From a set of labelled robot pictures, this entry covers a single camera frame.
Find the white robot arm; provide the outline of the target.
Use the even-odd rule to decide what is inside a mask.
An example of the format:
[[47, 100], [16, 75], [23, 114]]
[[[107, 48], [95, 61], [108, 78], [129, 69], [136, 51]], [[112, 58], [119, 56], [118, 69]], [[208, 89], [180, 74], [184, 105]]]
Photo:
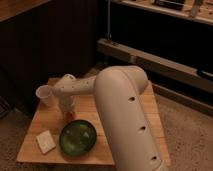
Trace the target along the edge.
[[53, 92], [60, 98], [94, 96], [117, 171], [168, 171], [140, 100], [147, 84], [143, 69], [113, 66], [89, 78], [65, 75]]

